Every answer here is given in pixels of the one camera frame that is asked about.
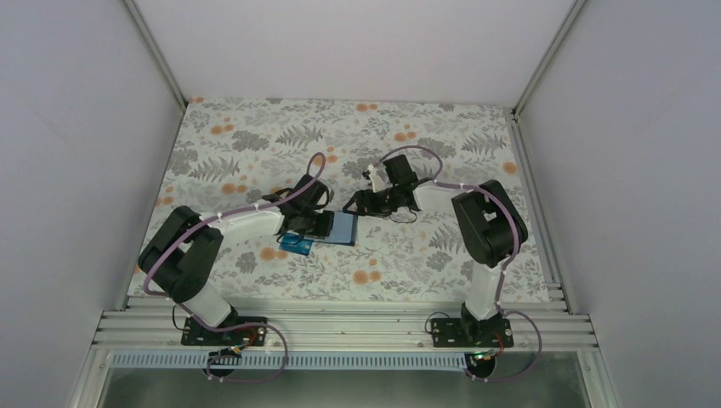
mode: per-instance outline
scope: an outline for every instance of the table surface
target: table surface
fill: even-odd
[[[502,299],[547,302],[541,261],[502,108],[318,99],[195,98],[188,105],[144,246],[176,206],[217,213],[293,187],[317,151],[340,209],[367,188],[361,172],[388,150],[423,145],[444,161],[441,181],[497,179],[530,231],[509,266]],[[406,150],[419,177],[436,162]],[[311,166],[316,170],[318,163]],[[355,246],[314,244],[308,257],[274,236],[225,248],[210,281],[224,296],[327,300],[462,301],[472,259],[453,215],[421,212],[412,224],[360,218]],[[137,269],[128,294],[142,296]]]

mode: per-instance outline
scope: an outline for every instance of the purple cable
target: purple cable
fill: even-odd
[[[443,170],[443,161],[440,159],[440,156],[438,156],[438,154],[436,152],[432,151],[431,149],[429,149],[427,147],[423,147],[423,146],[417,145],[417,144],[409,144],[406,146],[398,147],[398,148],[393,149],[393,150],[389,151],[388,153],[386,153],[385,156],[383,156],[378,161],[378,164],[383,162],[383,160],[385,160],[388,156],[394,154],[396,151],[400,151],[400,150],[404,150],[404,149],[420,149],[420,150],[425,150],[428,153],[430,153],[431,156],[435,157],[435,159],[438,161],[438,164],[439,164],[439,169],[437,172],[435,172],[435,174],[433,176],[435,185],[437,185],[439,187],[447,188],[447,189],[454,189],[454,190],[463,190],[464,188],[469,188],[471,190],[480,192],[482,195],[487,197],[489,200],[493,201],[493,203],[496,204],[496,206],[498,206],[498,208],[501,209],[501,213],[503,213],[503,216],[506,218],[506,220],[508,221],[508,224],[511,226],[511,235],[513,236],[513,239],[514,239],[514,249],[511,252],[511,255],[508,257],[508,259],[506,259],[506,261],[503,262],[503,264],[501,265],[501,276],[498,279],[498,285],[496,286],[496,294],[495,294],[496,310],[503,317],[508,317],[509,315],[519,315],[519,316],[523,317],[524,319],[528,320],[528,322],[531,323],[531,326],[533,326],[533,330],[536,332],[536,337],[538,337],[538,352],[536,353],[536,356],[534,357],[533,361],[523,371],[519,372],[518,374],[514,374],[510,377],[497,378],[497,379],[485,378],[484,381],[486,383],[493,383],[493,382],[494,383],[504,383],[506,381],[511,381],[518,377],[523,376],[538,363],[538,357],[541,355],[541,352],[543,351],[543,343],[541,340],[541,331],[538,329],[536,322],[533,321],[533,319],[531,319],[531,317],[529,317],[527,314],[520,312],[518,310],[505,310],[501,306],[501,293],[503,290],[503,283],[506,280],[506,268],[516,258],[516,255],[518,255],[518,253],[520,251],[520,238],[519,238],[519,234],[518,234],[518,229],[516,228],[514,219],[511,216],[511,212],[506,208],[506,206],[503,205],[503,203],[500,200],[498,200],[498,198],[496,196],[491,194],[490,191],[483,189],[477,185],[474,185],[474,184],[460,185],[460,184],[450,184],[450,183],[442,183],[442,182],[435,181],[435,179],[438,177],[440,172]],[[466,374],[468,374],[473,380],[475,380],[475,377],[468,370],[466,370]]]
[[[212,223],[213,221],[216,221],[222,217],[229,217],[230,215],[244,213],[244,212],[252,211],[252,210],[265,210],[265,209],[268,209],[271,207],[277,207],[280,204],[288,202],[288,201],[292,200],[293,198],[299,196],[300,194],[303,194],[303,192],[306,191],[321,176],[321,174],[323,173],[323,169],[326,168],[326,156],[323,155],[323,153],[318,152],[318,153],[315,153],[310,158],[310,161],[308,162],[308,167],[306,168],[306,174],[310,172],[310,166],[316,157],[321,158],[321,167],[318,169],[318,173],[316,173],[315,176],[313,176],[313,178],[306,185],[304,185],[303,187],[298,189],[298,191],[295,191],[291,195],[288,195],[286,198],[276,201],[276,202],[273,202],[273,203],[263,204],[262,206],[258,206],[258,207],[252,206],[252,207],[237,208],[235,210],[229,210],[229,211],[221,213],[220,217],[218,215],[213,215],[212,217],[202,220],[200,223],[193,225],[190,229],[185,231],[185,233],[182,234],[171,246],[169,246],[168,249],[158,258],[158,260],[153,264],[152,268],[150,268],[147,276],[145,277],[145,281],[143,282],[143,291],[149,295],[160,295],[160,296],[167,295],[166,293],[163,293],[163,292],[152,291],[148,287],[150,282],[152,281],[153,275],[155,275],[157,270],[160,268],[160,265],[162,265],[162,263],[166,261],[166,259],[170,256],[170,254],[173,253],[173,251],[175,251],[175,249],[177,249],[180,246],[180,244],[185,241],[186,238],[191,236],[193,233],[198,231],[200,228],[202,228],[205,225],[208,225],[208,224]],[[231,327],[217,328],[217,327],[210,326],[208,323],[203,321],[201,318],[194,315],[182,303],[179,303],[179,306],[182,310],[184,310],[186,313],[191,315],[193,317],[193,319],[195,319],[198,322],[199,325],[201,325],[206,330],[209,330],[211,332],[232,332],[235,330],[246,329],[246,328],[250,328],[250,327],[265,327],[265,328],[268,328],[268,329],[272,330],[273,332],[275,332],[278,335],[278,337],[281,338],[281,341],[283,342],[283,361],[281,363],[280,368],[278,368],[278,370],[272,376],[267,377],[267,378],[261,378],[259,380],[229,379],[228,383],[245,383],[245,384],[265,383],[265,382],[271,381],[273,379],[276,379],[286,369],[287,362],[288,362],[288,343],[286,341],[286,338],[281,333],[281,331],[279,331],[274,326],[271,326],[271,325],[268,325],[265,323],[245,323],[242,325],[236,325],[236,326],[231,326]],[[218,357],[215,357],[208,361],[206,373],[208,374],[209,377],[216,377],[210,373],[210,366],[215,361],[217,361],[221,358],[224,358],[224,357],[218,356]],[[224,379],[222,377],[216,377],[216,378],[218,378],[219,381],[221,381],[221,382],[224,381]]]
[[[536,326],[536,322],[533,321],[533,319],[531,319],[527,314],[525,314],[523,312],[519,312],[518,310],[509,310],[504,313],[505,313],[504,316],[508,316],[510,314],[511,315],[519,315],[519,316],[523,317],[524,319],[528,320],[529,323],[531,323],[531,326],[533,326],[533,330],[536,331],[536,337],[538,338],[538,352],[533,357],[533,360],[531,361],[531,363],[523,371],[519,372],[518,374],[513,374],[512,376],[503,377],[503,378],[483,378],[482,380],[479,379],[479,381],[483,381],[484,383],[493,383],[493,382],[494,383],[505,383],[505,382],[512,381],[518,377],[523,376],[528,371],[530,371],[531,368],[533,368],[534,366],[536,366],[536,364],[538,364],[538,356],[540,356],[541,352],[543,351],[543,341],[541,340],[541,331],[538,329],[538,326]],[[471,381],[476,381],[476,377],[473,374],[471,374],[470,371],[466,370],[466,375],[471,377]]]
[[[437,171],[435,172],[435,174],[433,175],[433,179],[437,179],[437,178],[438,178],[438,175],[440,174],[440,172],[443,171],[443,160],[440,159],[440,156],[438,156],[438,153],[432,151],[432,150],[429,149],[428,147],[421,146],[420,144],[407,144],[407,145],[405,145],[405,146],[396,147],[395,149],[393,149],[393,150],[389,151],[388,153],[386,153],[385,156],[381,157],[381,160],[379,160],[379,161],[376,163],[376,166],[378,166],[379,164],[381,164],[381,163],[383,162],[383,160],[387,159],[388,156],[394,154],[396,151],[401,151],[401,150],[405,150],[405,149],[419,149],[419,150],[423,150],[423,151],[428,152],[431,156],[435,157],[435,160],[438,161],[438,170],[437,170]]]
[[[268,325],[266,323],[257,322],[257,323],[243,323],[242,325],[235,325],[235,326],[231,326],[231,327],[224,327],[222,329],[218,329],[217,327],[210,326],[208,323],[204,322],[199,317],[193,315],[192,312],[190,312],[190,310],[188,310],[183,304],[179,303],[179,306],[182,310],[185,310],[186,313],[193,316],[193,319],[195,319],[199,325],[203,326],[203,328],[205,328],[208,331],[232,332],[232,331],[247,329],[247,328],[251,328],[251,327],[265,327],[266,329],[270,329],[273,332],[275,332],[275,334],[277,334],[278,337],[281,338],[281,342],[283,342],[283,361],[281,362],[281,366],[278,368],[278,370],[276,370],[273,373],[273,375],[271,375],[270,377],[261,378],[259,380],[242,380],[242,379],[233,379],[233,378],[224,379],[223,377],[217,377],[217,376],[214,376],[213,374],[211,374],[210,366],[215,364],[215,362],[220,359],[223,359],[226,357],[233,357],[231,355],[217,355],[217,356],[211,358],[207,362],[207,366],[206,366],[206,374],[208,377],[217,378],[222,383],[228,382],[228,383],[239,383],[239,384],[260,384],[260,383],[266,383],[268,381],[275,380],[276,378],[278,378],[278,376],[280,376],[280,374],[282,374],[282,372],[284,372],[284,370],[286,370],[286,366],[288,365],[288,342],[286,341],[286,338],[283,336],[283,333],[281,333],[281,331],[278,330],[277,328],[275,328],[274,326]]]
[[[158,260],[153,264],[153,267],[150,268],[147,276],[145,277],[145,281],[143,281],[143,292],[145,292],[148,295],[157,295],[157,296],[166,296],[167,295],[164,292],[152,291],[150,289],[150,282],[152,281],[153,276],[156,274],[157,270],[160,268],[160,265],[162,265],[162,263],[164,263],[166,261],[166,259],[168,259],[168,257],[170,257],[170,254],[172,254],[173,251],[175,251],[180,246],[180,244],[182,244],[189,236],[193,235],[200,228],[202,228],[212,222],[215,222],[219,218],[222,218],[222,217],[229,217],[231,215],[245,213],[245,212],[253,211],[253,210],[266,210],[268,208],[278,207],[278,206],[280,206],[280,204],[284,204],[284,203],[292,200],[293,198],[303,194],[303,192],[306,191],[308,188],[310,188],[310,186],[321,176],[321,174],[323,173],[323,169],[326,168],[326,156],[323,153],[317,152],[310,158],[310,161],[308,162],[308,167],[307,167],[306,173],[309,172],[310,165],[311,165],[311,163],[313,163],[313,160],[316,157],[321,157],[321,159],[322,159],[321,168],[318,169],[318,173],[316,173],[315,176],[313,176],[313,178],[306,185],[304,185],[303,187],[298,189],[298,191],[295,191],[291,195],[288,195],[286,198],[276,201],[276,202],[270,202],[268,204],[263,204],[262,206],[258,206],[258,207],[250,206],[250,207],[236,208],[235,210],[229,210],[229,211],[221,213],[220,217],[218,215],[213,215],[212,217],[210,217],[208,219],[204,219],[200,223],[195,224],[192,227],[190,227],[190,229],[185,231],[184,234],[182,234],[177,240],[175,240],[175,242],[171,246],[169,246],[165,252],[162,253],[162,255],[158,258]]]

